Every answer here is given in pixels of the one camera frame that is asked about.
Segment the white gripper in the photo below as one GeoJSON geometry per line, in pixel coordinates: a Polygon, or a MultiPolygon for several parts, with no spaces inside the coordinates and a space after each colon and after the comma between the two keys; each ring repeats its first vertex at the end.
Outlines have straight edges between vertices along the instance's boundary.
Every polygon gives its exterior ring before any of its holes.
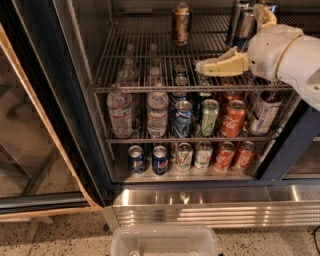
{"type": "Polygon", "coordinates": [[[247,54],[237,47],[217,58],[198,61],[196,71],[210,77],[238,76],[248,71],[269,81],[277,79],[277,68],[290,44],[303,35],[300,28],[277,24],[275,14],[265,5],[253,6],[258,33],[249,42],[247,54]]]}

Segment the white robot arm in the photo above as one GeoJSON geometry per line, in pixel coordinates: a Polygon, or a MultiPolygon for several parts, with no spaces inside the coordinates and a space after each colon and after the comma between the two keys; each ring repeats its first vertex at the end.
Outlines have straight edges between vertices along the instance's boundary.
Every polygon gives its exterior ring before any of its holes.
{"type": "Polygon", "coordinates": [[[246,71],[269,81],[290,85],[311,107],[320,111],[320,39],[303,30],[279,24],[264,5],[253,7],[257,33],[248,49],[235,47],[218,58],[196,63],[196,71],[211,77],[241,75],[246,71]]]}

